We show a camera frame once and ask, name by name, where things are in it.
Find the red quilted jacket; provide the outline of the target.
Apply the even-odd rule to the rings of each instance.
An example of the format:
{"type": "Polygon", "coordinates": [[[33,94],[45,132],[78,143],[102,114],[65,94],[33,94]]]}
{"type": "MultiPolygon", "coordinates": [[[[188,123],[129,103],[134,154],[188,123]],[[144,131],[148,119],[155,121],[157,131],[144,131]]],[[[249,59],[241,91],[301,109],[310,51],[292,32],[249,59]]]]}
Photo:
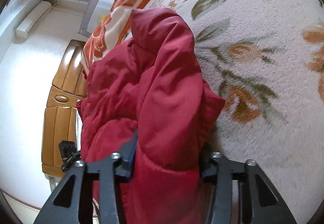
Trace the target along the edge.
{"type": "Polygon", "coordinates": [[[166,7],[135,9],[132,37],[95,62],[82,119],[81,158],[104,159],[138,133],[122,184],[127,223],[202,223],[207,185],[199,155],[225,105],[203,79],[186,22],[166,7]]]}

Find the wooden headboard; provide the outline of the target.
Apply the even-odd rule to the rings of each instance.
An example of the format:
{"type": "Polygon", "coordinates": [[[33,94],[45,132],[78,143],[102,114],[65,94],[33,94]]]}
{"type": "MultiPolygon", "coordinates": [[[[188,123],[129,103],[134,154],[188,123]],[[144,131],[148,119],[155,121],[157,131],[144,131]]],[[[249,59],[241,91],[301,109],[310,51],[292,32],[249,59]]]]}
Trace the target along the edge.
{"type": "Polygon", "coordinates": [[[86,96],[86,82],[80,63],[84,45],[84,41],[75,39],[69,42],[50,87],[41,151],[42,171],[49,176],[64,176],[60,142],[76,142],[76,104],[86,96]]]}

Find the floral cream bed blanket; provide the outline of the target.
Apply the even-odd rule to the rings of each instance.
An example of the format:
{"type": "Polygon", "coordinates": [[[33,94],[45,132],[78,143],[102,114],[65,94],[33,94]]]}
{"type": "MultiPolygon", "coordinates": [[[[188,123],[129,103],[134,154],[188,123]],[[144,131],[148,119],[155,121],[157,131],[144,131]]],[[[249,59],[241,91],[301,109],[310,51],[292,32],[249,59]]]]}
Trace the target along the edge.
{"type": "Polygon", "coordinates": [[[323,3],[150,0],[190,26],[204,79],[226,100],[213,134],[254,159],[297,223],[323,223],[323,3]]]}

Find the orange floral folded blanket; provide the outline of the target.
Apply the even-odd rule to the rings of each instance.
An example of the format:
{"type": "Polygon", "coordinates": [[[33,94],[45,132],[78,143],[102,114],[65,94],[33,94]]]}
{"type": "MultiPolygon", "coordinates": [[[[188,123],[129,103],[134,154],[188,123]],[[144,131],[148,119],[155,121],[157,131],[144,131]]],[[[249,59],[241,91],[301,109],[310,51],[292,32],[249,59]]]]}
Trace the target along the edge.
{"type": "Polygon", "coordinates": [[[151,0],[114,0],[109,13],[87,39],[82,49],[80,64],[82,77],[87,78],[90,67],[101,60],[110,50],[120,44],[130,29],[130,14],[143,9],[151,0]]]}

